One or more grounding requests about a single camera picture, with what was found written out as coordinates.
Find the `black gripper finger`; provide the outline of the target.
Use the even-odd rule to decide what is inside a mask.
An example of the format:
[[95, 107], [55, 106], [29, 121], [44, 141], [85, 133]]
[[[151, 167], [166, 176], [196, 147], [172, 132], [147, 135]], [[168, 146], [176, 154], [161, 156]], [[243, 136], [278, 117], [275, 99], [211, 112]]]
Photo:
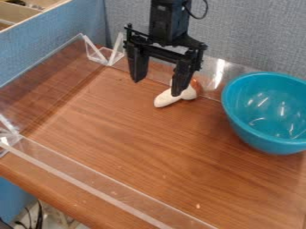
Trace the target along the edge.
[[145, 78], [148, 72], [149, 56], [141, 46], [128, 42], [125, 44], [128, 66], [131, 72], [131, 79], [135, 83]]
[[194, 72], [200, 70], [203, 50], [188, 49], [183, 57], [176, 60], [175, 74], [172, 76], [171, 95], [178, 97], [187, 88]]

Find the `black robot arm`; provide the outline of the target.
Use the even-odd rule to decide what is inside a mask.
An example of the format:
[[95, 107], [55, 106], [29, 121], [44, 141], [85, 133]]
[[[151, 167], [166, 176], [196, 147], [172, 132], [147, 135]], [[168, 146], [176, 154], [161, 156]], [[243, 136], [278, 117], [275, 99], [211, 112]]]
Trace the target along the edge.
[[149, 58], [175, 64], [171, 95], [178, 97], [187, 88], [195, 71], [200, 70], [203, 53], [208, 46], [187, 34], [188, 19], [202, 20], [191, 13], [191, 0], [151, 0], [149, 32], [139, 32], [128, 23], [124, 27], [131, 78], [141, 81], [148, 72]]

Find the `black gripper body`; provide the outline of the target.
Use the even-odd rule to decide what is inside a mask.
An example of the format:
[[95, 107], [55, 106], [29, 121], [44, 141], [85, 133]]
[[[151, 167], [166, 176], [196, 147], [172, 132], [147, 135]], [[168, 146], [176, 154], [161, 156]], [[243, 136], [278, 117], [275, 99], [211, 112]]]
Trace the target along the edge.
[[208, 46], [188, 36], [187, 32], [172, 40], [144, 34], [128, 24], [124, 27], [127, 39], [124, 48], [128, 61], [135, 64], [147, 64], [151, 57], [170, 63], [184, 60], [191, 64], [202, 64], [203, 53]]

